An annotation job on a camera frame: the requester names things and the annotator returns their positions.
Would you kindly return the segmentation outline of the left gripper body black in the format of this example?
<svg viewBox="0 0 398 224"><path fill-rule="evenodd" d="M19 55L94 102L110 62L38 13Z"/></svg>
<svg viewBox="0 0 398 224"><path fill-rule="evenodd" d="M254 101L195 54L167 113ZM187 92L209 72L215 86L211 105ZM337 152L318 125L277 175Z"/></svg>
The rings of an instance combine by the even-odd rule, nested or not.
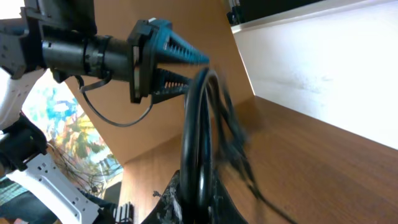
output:
<svg viewBox="0 0 398 224"><path fill-rule="evenodd" d="M131 45L132 77L129 81L132 103L140 103L148 97L152 88L155 65L155 43L161 28L172 28L172 23L163 19L138 20L127 38Z"/></svg>

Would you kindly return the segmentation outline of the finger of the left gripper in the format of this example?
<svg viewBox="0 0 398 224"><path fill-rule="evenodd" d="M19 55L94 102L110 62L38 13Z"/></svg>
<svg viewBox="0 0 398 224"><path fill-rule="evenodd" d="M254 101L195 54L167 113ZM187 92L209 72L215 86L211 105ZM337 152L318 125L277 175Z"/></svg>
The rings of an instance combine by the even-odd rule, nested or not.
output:
<svg viewBox="0 0 398 224"><path fill-rule="evenodd" d="M155 56L161 63L209 64L210 59L167 27L157 33Z"/></svg>
<svg viewBox="0 0 398 224"><path fill-rule="evenodd" d="M161 68L155 69L150 89L152 103L161 103L186 94L191 82L191 78Z"/></svg>

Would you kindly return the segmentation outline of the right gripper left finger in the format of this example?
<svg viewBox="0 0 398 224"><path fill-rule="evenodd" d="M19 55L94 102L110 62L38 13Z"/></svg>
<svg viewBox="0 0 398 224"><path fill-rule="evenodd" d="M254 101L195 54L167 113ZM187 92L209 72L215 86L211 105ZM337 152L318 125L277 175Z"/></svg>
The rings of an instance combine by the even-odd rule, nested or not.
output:
<svg viewBox="0 0 398 224"><path fill-rule="evenodd" d="M177 224L183 223L183 212L180 204L180 171L177 170L166 189L161 195L154 191L155 196L159 196L154 209L142 221L142 224Z"/></svg>

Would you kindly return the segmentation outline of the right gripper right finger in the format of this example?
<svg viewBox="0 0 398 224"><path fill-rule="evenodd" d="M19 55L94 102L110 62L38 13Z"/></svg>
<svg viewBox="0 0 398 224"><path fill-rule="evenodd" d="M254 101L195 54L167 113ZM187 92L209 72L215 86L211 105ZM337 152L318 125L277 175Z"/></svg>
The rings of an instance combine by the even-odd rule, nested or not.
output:
<svg viewBox="0 0 398 224"><path fill-rule="evenodd" d="M213 175L211 224L248 224L236 208L218 174Z"/></svg>

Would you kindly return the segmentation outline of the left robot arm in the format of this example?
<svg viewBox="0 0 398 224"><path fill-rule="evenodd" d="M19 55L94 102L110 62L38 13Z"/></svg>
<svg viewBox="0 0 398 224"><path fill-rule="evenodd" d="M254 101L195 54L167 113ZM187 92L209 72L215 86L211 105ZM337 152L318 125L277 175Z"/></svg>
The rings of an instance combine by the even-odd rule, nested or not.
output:
<svg viewBox="0 0 398 224"><path fill-rule="evenodd" d="M17 19L1 21L1 174L34 194L67 223L114 223L86 198L47 153L45 134L23 113L42 110L49 88L36 82L51 71L62 83L78 81L81 93L111 80L127 82L132 103L160 103L184 94L188 80L159 63L206 64L208 57L172 30L169 21L141 20L126 40L98 35L93 1L26 1Z"/></svg>

